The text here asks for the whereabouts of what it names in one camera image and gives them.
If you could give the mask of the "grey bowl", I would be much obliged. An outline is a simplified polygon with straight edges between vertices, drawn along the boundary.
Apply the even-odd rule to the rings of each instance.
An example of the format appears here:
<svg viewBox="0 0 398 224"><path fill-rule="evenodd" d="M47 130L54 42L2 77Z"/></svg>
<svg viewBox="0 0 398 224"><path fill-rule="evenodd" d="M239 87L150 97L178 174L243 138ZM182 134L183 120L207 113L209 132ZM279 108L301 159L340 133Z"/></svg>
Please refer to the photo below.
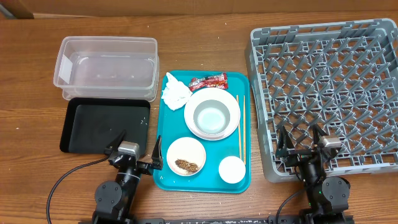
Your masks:
<svg viewBox="0 0 398 224"><path fill-rule="evenodd" d="M216 135L223 132L230 122L230 112L226 105L217 100L201 102L194 110L195 126L203 133Z"/></svg>

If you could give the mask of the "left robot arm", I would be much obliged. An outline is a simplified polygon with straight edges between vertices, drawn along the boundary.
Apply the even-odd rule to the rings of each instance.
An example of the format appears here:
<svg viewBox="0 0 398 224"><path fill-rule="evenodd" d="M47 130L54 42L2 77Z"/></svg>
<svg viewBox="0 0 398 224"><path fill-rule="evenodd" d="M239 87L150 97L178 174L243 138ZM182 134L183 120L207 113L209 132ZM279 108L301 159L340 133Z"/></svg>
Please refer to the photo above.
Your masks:
<svg viewBox="0 0 398 224"><path fill-rule="evenodd" d="M96 208L92 223L135 223L130 207L142 175L152 175L162 170L162 137L157 138L152 152L152 162L139 160L139 145L125 141L126 131L112 140L105 148L108 162L118 170L114 181L101 183L95 191Z"/></svg>

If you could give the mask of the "red snack wrapper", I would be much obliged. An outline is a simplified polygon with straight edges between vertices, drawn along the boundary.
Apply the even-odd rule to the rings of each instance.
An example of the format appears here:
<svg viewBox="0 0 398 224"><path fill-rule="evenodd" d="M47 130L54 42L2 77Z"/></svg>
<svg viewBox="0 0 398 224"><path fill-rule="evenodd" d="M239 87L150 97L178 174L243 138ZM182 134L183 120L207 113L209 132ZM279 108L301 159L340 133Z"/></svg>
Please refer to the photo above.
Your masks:
<svg viewBox="0 0 398 224"><path fill-rule="evenodd" d="M190 91L196 91L201 88L220 88L223 90L228 89L228 77L226 73L207 76L203 78L192 78L188 84Z"/></svg>

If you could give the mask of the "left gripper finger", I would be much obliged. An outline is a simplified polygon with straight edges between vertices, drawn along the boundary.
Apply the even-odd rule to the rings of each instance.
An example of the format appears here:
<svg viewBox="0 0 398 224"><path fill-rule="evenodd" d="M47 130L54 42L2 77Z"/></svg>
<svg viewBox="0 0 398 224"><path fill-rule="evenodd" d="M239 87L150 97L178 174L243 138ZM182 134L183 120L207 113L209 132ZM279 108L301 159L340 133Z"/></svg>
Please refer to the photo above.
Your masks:
<svg viewBox="0 0 398 224"><path fill-rule="evenodd" d="M113 151L117 151L119 145L124 141L125 135L126 130L123 129L122 132L105 147L104 154L110 155Z"/></svg>
<svg viewBox="0 0 398 224"><path fill-rule="evenodd" d="M161 137L161 135L159 135L156 140L156 144L155 144L154 150L152 152L152 156L151 156L152 168L155 170L162 170L162 168L163 168L161 144L162 144L162 137Z"/></svg>

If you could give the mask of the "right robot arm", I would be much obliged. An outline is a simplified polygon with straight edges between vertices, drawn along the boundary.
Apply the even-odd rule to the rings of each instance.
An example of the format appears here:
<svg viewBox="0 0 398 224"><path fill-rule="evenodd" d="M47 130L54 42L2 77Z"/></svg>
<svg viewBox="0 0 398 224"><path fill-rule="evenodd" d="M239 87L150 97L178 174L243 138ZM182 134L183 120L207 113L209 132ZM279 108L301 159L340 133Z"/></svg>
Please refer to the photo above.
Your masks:
<svg viewBox="0 0 398 224"><path fill-rule="evenodd" d="M276 156L303 182L303 189L285 199L277 210L275 223L353 223L346 216L349 208L350 183L341 177L327 177L324 164L334 159L342 150L342 142L330 136L319 125L312 126L313 147L296 149L285 127L279 129ZM306 193L309 207L296 216L281 216L283 207L294 197Z"/></svg>

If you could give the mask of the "white napkin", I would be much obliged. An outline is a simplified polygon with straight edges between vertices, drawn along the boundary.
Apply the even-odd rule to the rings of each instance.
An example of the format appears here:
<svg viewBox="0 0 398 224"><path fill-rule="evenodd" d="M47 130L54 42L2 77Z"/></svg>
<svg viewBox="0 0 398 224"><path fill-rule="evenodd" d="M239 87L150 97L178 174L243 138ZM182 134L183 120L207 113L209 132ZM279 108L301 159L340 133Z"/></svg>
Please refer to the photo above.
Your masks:
<svg viewBox="0 0 398 224"><path fill-rule="evenodd" d="M192 91L183 82L178 81L170 72L166 73L167 83L162 91L164 103L175 111L182 108L190 99Z"/></svg>

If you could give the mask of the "brown food scraps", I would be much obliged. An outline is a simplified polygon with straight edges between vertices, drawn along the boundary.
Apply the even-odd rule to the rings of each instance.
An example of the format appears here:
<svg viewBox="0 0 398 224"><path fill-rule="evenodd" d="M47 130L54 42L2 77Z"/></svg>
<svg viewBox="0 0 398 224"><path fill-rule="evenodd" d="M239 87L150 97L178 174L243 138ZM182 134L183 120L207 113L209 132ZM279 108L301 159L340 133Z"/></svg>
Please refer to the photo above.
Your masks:
<svg viewBox="0 0 398 224"><path fill-rule="evenodd" d="M175 161L175 164L177 165L178 168L181 168L185 171L187 171L188 174L194 174L199 171L200 167L194 163L194 162L188 162L183 159L177 159Z"/></svg>

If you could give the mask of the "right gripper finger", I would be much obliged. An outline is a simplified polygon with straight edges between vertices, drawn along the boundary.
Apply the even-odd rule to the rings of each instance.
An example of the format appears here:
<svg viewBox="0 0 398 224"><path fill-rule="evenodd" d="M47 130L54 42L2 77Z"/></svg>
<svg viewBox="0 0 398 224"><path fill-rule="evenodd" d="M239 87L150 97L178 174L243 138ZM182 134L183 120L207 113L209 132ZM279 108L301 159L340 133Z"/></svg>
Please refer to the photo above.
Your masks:
<svg viewBox="0 0 398 224"><path fill-rule="evenodd" d="M322 130L321 127L319 127L318 124L313 124L312 125L312 132L313 132L313 143L316 144L317 146L324 146L325 144L321 140L323 136L326 136L326 132Z"/></svg>
<svg viewBox="0 0 398 224"><path fill-rule="evenodd" d="M277 143L275 156L287 157L290 154L290 151L294 149L295 147L292 143L289 133L287 132L285 126L281 126L279 129L279 140Z"/></svg>

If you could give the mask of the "white paper cup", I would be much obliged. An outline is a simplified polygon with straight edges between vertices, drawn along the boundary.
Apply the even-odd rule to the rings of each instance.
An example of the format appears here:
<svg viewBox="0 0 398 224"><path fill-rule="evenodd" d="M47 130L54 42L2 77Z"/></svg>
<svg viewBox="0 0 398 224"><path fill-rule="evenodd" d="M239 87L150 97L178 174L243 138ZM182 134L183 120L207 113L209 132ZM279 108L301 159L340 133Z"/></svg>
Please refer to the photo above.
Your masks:
<svg viewBox="0 0 398 224"><path fill-rule="evenodd" d="M228 184L237 184L246 175L244 162L236 156L225 157L219 164L219 175Z"/></svg>

